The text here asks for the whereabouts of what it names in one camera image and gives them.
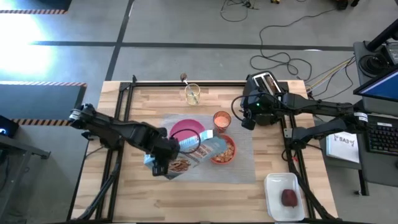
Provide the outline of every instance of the red fruit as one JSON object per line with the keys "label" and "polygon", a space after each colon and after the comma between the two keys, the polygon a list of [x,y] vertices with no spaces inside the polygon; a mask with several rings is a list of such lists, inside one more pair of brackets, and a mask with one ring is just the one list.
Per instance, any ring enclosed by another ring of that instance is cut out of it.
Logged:
{"label": "red fruit", "polygon": [[282,192],[282,205],[286,207],[297,206],[297,196],[294,190],[285,189]]}

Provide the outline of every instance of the keyboard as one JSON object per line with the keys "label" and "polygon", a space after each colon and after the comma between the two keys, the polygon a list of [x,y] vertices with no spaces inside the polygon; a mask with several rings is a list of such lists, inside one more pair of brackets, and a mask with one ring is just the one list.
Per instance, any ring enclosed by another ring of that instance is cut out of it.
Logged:
{"label": "keyboard", "polygon": [[398,156],[398,119],[368,116],[368,151]]}

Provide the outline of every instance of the gray floor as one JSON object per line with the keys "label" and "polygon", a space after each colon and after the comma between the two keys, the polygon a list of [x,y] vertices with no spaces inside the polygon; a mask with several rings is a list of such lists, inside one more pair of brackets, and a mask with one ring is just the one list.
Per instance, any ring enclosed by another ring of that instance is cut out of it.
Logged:
{"label": "gray floor", "polygon": [[[115,42],[127,3],[128,0],[73,0],[69,13],[64,16],[0,14],[0,80],[87,82],[85,101],[97,104],[114,47],[56,45],[62,41]],[[236,23],[220,18],[222,3],[222,0],[135,0],[123,41],[259,44],[259,31],[264,26],[286,25],[304,15],[315,15],[335,6],[331,0],[308,0],[303,3],[285,0],[279,5],[268,0],[257,0],[259,10],[249,10],[248,18]],[[244,8],[240,6],[225,10],[225,16],[230,19],[239,19],[244,15]],[[262,36],[267,45],[346,47],[352,46],[355,41],[371,40],[397,15],[398,6],[394,0],[361,0],[354,9],[349,7],[316,19],[305,19],[289,28],[270,28]],[[26,45],[43,40],[52,41],[49,42],[52,46]],[[266,55],[277,52],[280,51],[264,51]],[[308,60],[313,65],[313,76],[353,56],[352,52],[339,51],[287,52],[292,57]],[[238,49],[122,47],[112,80],[130,80],[133,74],[139,80],[176,80],[182,72],[188,73],[191,80],[242,80],[247,74],[255,72],[250,67],[249,59],[258,53],[258,50]],[[255,60],[254,64],[258,67],[275,65],[264,60]],[[308,65],[298,61],[293,64],[299,69],[299,77],[308,76]],[[290,75],[286,67],[271,71],[279,80],[297,78]],[[355,103],[359,100],[350,93],[359,85],[354,65],[348,69],[348,75],[354,86],[331,101]],[[328,91],[320,97],[331,96],[349,84],[345,74],[339,73],[331,81]],[[317,88],[314,94],[324,88],[325,85]],[[39,171],[32,170],[26,174],[26,181],[30,183],[23,187],[30,187],[31,194],[21,194],[19,201],[27,202],[27,205],[18,208],[19,212],[28,214],[29,223],[63,221],[86,142],[78,133],[70,131],[67,133],[68,144],[58,145],[60,133],[65,131],[62,128],[25,129],[27,134],[21,137],[25,141],[38,144],[45,139],[49,142],[44,147],[53,152],[53,160],[45,162]],[[47,167],[53,167],[53,170],[50,172]],[[355,170],[333,166],[327,166],[327,170],[341,218],[358,222],[397,223],[397,188],[370,184],[371,196],[357,197],[352,194],[359,187]],[[57,176],[65,184],[55,186],[53,178]],[[43,194],[50,186],[58,190],[54,195]],[[43,207],[36,207],[33,203],[38,199]]]}

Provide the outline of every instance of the white plastic container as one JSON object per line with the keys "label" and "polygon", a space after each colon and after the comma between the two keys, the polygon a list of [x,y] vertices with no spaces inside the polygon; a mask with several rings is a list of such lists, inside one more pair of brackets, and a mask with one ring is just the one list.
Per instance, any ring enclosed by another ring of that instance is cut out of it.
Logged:
{"label": "white plastic container", "polygon": [[[303,202],[300,195],[300,186],[296,175],[292,173],[268,174],[264,180],[267,200],[267,212],[277,222],[294,222],[304,219]],[[294,190],[297,196],[296,207],[282,205],[284,189]]]}

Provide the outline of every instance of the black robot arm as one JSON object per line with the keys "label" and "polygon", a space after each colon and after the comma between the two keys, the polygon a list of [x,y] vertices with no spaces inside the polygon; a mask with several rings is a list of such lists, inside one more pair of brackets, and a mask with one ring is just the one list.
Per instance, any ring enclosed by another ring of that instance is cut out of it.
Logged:
{"label": "black robot arm", "polygon": [[155,158],[152,169],[154,176],[167,174],[169,162],[176,159],[180,151],[178,139],[167,139],[165,128],[136,121],[123,122],[95,111],[91,104],[72,110],[69,122],[74,128],[89,130],[98,136],[101,144],[108,149],[121,147],[122,140],[125,140],[152,155]]}
{"label": "black robot arm", "polygon": [[308,100],[293,93],[273,93],[261,91],[256,88],[243,99],[242,126],[253,130],[259,123],[258,117],[267,116],[268,123],[274,124],[285,115],[298,115],[311,113],[318,115],[334,116],[335,119],[312,128],[284,129],[288,147],[304,149],[311,139],[322,139],[329,134],[346,131],[349,133],[361,133],[366,130],[367,115],[355,112],[351,103],[332,103],[322,100]]}

